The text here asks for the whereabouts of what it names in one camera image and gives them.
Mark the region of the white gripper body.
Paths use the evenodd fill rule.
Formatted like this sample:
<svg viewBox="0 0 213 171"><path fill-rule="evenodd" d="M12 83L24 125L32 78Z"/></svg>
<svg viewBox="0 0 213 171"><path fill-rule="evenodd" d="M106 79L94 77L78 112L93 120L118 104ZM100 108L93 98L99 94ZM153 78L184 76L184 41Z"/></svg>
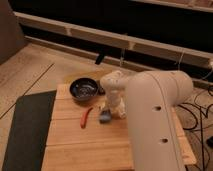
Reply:
<svg viewBox="0 0 213 171"><path fill-rule="evenodd" d="M107 91L105 108L109 110L117 110L121 103L121 94L117 90Z"/></svg>

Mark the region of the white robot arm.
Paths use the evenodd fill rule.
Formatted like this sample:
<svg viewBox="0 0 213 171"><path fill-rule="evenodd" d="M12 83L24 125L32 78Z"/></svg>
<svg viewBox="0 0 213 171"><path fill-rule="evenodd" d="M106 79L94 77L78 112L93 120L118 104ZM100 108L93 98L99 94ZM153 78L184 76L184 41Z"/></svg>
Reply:
<svg viewBox="0 0 213 171"><path fill-rule="evenodd" d="M125 94L125 114L135 171L186 171L172 108L193 91L192 79L183 71L144 71L126 76L114 71L103 76L109 108Z"/></svg>

